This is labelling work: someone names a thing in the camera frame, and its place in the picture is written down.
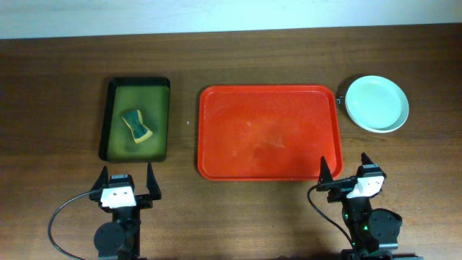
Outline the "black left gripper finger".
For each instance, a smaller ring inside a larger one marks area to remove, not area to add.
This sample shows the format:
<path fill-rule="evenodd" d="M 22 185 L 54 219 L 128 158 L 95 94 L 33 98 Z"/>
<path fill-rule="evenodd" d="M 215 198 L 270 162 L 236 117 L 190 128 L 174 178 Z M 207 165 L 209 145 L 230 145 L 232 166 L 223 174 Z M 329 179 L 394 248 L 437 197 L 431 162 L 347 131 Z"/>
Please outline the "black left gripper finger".
<path fill-rule="evenodd" d="M 152 164 L 147 164 L 147 189 L 151 200 L 160 200 L 162 198 L 162 192 L 155 179 Z"/>
<path fill-rule="evenodd" d="M 101 174 L 95 181 L 94 185 L 91 188 L 91 191 L 102 191 L 108 185 L 108 168 L 106 166 L 103 167 Z"/>

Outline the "light green plate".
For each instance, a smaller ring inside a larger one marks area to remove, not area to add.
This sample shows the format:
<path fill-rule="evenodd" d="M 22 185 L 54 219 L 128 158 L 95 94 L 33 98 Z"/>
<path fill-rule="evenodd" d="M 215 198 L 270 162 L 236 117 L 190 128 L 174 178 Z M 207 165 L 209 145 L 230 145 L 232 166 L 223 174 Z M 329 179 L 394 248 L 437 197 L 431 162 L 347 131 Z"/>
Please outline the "light green plate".
<path fill-rule="evenodd" d="M 351 83 L 344 96 L 349 117 L 360 128 L 384 134 L 401 128 L 409 117 L 409 101 L 393 81 L 367 75 Z"/>

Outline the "green yellow sponge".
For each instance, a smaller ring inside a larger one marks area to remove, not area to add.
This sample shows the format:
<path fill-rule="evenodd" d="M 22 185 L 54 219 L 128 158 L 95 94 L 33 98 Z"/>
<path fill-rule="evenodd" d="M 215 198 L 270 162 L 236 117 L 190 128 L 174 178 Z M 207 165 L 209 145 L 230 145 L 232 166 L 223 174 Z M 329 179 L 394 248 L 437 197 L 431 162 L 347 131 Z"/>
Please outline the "green yellow sponge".
<path fill-rule="evenodd" d="M 148 140 L 148 138 L 153 135 L 152 131 L 144 125 L 140 110 L 130 110 L 125 112 L 122 115 L 122 119 L 130 129 L 131 135 L 136 144 L 140 144 Z"/>

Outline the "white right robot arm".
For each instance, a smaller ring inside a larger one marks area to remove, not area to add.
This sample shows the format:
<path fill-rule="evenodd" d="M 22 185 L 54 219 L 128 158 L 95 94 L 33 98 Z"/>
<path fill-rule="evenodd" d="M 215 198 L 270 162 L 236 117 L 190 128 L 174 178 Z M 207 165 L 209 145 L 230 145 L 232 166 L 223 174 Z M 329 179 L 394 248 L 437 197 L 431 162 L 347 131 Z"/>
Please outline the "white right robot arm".
<path fill-rule="evenodd" d="M 318 183 L 312 189 L 326 191 L 329 203 L 342 203 L 342 219 L 348 230 L 340 231 L 351 246 L 341 251 L 342 259 L 392 259 L 402 218 L 390 210 L 372 208 L 370 200 L 382 191 L 387 175 L 365 153 L 361 161 L 355 175 L 334 180 L 326 159 L 321 158 Z"/>

